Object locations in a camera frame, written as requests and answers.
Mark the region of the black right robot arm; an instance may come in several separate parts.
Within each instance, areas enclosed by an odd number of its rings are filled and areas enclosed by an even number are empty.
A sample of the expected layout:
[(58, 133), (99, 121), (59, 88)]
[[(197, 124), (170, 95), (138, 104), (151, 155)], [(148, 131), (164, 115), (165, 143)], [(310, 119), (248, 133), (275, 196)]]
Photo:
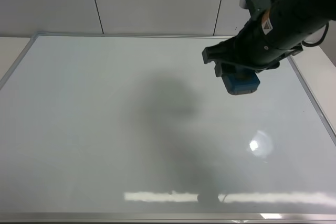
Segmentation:
[(206, 47), (204, 63), (215, 62), (216, 75), (223, 65), (261, 72), (302, 52), (302, 42), (335, 20), (335, 0), (245, 0), (250, 19), (239, 33)]

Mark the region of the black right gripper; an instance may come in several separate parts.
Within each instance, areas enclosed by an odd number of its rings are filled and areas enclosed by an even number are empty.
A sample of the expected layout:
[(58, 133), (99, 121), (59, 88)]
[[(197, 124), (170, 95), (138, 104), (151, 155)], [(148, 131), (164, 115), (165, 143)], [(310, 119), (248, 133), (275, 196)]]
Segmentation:
[(275, 1), (262, 8), (245, 1), (251, 18), (235, 39), (205, 47), (203, 62), (215, 62), (215, 76), (251, 78), (255, 71), (232, 65), (234, 58), (257, 71), (269, 67), (299, 46), (315, 30), (315, 11), (306, 1)]

